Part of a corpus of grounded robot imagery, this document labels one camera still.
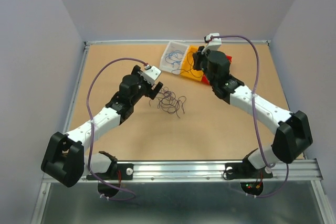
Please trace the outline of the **white plastic bin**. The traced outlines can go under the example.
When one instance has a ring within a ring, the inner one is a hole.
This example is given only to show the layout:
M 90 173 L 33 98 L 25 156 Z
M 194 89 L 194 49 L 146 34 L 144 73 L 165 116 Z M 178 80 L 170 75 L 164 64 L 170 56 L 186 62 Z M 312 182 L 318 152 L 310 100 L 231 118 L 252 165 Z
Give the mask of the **white plastic bin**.
M 186 56 L 189 45 L 176 41 L 169 41 L 161 57 L 159 69 L 175 75 L 180 74 L 181 65 Z

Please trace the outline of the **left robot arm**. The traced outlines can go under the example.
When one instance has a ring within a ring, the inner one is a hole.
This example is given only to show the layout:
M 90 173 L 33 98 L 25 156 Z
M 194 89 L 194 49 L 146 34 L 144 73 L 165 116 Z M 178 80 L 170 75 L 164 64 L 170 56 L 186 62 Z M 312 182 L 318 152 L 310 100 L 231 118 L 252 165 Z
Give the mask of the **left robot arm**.
M 125 122 L 142 97 L 156 97 L 163 86 L 157 81 L 160 75 L 155 66 L 147 65 L 143 70 L 134 66 L 131 74 L 123 77 L 119 91 L 93 119 L 67 133 L 56 132 L 51 136 L 41 170 L 66 187 L 92 173 L 106 179 L 119 178 L 118 160 L 114 156 L 100 151 L 89 157 L 85 152 L 99 137 Z

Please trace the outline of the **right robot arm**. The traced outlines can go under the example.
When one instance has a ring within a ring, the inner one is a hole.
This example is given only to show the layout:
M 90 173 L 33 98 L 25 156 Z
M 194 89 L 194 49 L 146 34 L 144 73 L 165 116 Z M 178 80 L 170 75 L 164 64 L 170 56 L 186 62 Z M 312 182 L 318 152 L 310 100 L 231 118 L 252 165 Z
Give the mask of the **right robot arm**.
M 290 164 L 313 143 L 307 115 L 282 109 L 254 94 L 229 73 L 230 61 L 223 52 L 199 47 L 193 54 L 193 68 L 203 72 L 219 99 L 250 114 L 274 134 L 270 147 L 260 147 L 244 158 L 244 175 L 253 177 L 278 161 Z

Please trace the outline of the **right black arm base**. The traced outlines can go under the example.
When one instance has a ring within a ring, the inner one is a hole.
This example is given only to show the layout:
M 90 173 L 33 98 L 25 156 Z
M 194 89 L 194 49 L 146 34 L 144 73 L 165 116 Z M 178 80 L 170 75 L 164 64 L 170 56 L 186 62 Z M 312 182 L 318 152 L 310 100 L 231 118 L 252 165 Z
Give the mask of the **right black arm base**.
M 240 163 L 226 163 L 225 170 L 223 171 L 222 177 L 225 180 L 233 180 L 233 179 L 261 179 L 261 178 L 273 178 L 273 173 L 267 173 L 265 171 L 265 167 L 260 169 L 256 169 L 249 162 L 248 157 L 253 153 L 250 152 L 247 154 Z

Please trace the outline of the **yellow plastic bin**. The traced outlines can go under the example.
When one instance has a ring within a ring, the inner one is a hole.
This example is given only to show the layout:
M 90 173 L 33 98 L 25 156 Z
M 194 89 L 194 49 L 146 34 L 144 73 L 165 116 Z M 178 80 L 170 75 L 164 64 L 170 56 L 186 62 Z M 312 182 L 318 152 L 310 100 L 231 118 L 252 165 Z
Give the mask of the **yellow plastic bin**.
M 204 84 L 208 84 L 208 81 L 201 70 L 194 70 L 194 59 L 193 53 L 196 53 L 198 47 L 189 46 L 187 50 L 186 56 L 184 57 L 183 63 L 181 65 L 180 76 L 192 79 L 194 81 L 202 82 Z

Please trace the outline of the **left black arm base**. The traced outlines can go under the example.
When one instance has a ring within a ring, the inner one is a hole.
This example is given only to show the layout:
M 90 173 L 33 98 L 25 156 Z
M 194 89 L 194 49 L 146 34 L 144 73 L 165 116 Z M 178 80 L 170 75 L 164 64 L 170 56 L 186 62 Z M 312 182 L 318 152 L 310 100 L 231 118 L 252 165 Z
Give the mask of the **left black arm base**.
M 132 180 L 134 172 L 133 163 L 116 163 L 112 168 L 108 168 L 105 173 L 97 173 L 97 176 L 103 180 Z

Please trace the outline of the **red plastic bin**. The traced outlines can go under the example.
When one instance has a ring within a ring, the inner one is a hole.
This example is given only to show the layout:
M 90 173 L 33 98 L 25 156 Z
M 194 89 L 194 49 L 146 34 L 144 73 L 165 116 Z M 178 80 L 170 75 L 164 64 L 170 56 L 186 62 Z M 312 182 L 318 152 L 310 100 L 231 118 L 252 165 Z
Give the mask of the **red plastic bin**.
M 211 86 L 223 83 L 228 78 L 231 62 L 231 56 L 220 51 L 213 51 L 204 57 L 201 70 Z

